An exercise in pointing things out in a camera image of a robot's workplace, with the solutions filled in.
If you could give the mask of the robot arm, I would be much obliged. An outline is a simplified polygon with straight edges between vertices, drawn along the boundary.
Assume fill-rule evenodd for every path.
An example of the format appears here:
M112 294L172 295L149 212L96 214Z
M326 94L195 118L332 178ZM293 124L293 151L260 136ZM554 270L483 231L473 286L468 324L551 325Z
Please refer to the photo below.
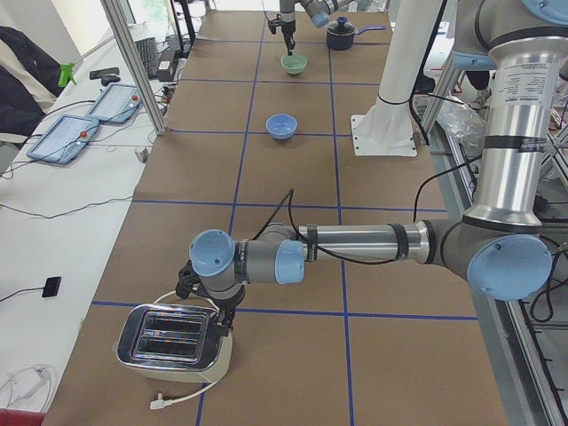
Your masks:
M322 28L330 21L330 16L340 10L351 0L280 0L280 9L273 19L266 18L270 32L275 35L277 28L281 28L281 33L287 49L287 55L294 54L296 42L294 34L296 32L296 4L300 4L308 14L312 24L316 28Z
M190 244L176 295L207 299L217 310L220 335L231 331L248 285L298 283L306 264L319 258L364 265L412 259L444 267L495 300L548 296L561 253L541 240L533 203L566 55L566 2L460 2L454 64L495 73L477 188L461 218L409 225L283 225L268 219L240 241L206 230Z

